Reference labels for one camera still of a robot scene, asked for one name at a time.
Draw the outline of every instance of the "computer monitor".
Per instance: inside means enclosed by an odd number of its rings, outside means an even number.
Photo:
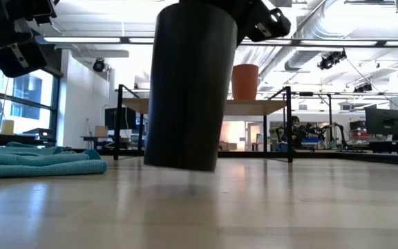
[[[368,133],[398,136],[398,110],[366,108],[365,115]]]
[[[121,108],[121,127],[120,129],[136,129],[136,112],[130,108]],[[116,108],[105,109],[105,125],[108,130],[115,129]]]

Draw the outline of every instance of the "teal towel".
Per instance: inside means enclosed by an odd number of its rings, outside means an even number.
[[[0,178],[102,174],[107,162],[100,159],[92,149],[76,154],[61,147],[38,149],[12,143],[0,147]]]

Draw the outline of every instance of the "black cable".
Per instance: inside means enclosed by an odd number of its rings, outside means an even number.
[[[355,71],[357,71],[357,72],[360,74],[360,76],[361,76],[368,84],[370,84],[372,87],[374,87],[374,89],[376,89],[379,93],[382,93],[382,92],[379,91],[379,89],[377,89],[377,87],[375,87],[369,80],[367,80],[367,79],[365,78],[365,76],[363,76],[363,74],[360,73],[360,71],[350,62],[350,60],[349,60],[348,58],[345,58],[345,59],[350,63],[350,65],[353,67],[353,69],[354,69]],[[389,102],[393,103],[393,104],[398,108],[398,105],[397,105],[396,103],[394,103],[394,101],[392,101],[390,98],[386,97],[384,93],[382,93],[382,96],[384,96]]]

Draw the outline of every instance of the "shelf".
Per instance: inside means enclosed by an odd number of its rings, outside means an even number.
[[[138,113],[149,112],[149,99],[124,98],[122,104]],[[224,115],[267,116],[285,106],[284,100],[226,100]]]

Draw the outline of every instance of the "orange flower pot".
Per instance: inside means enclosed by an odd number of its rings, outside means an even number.
[[[231,89],[235,100],[255,100],[259,67],[251,64],[242,64],[233,67]]]

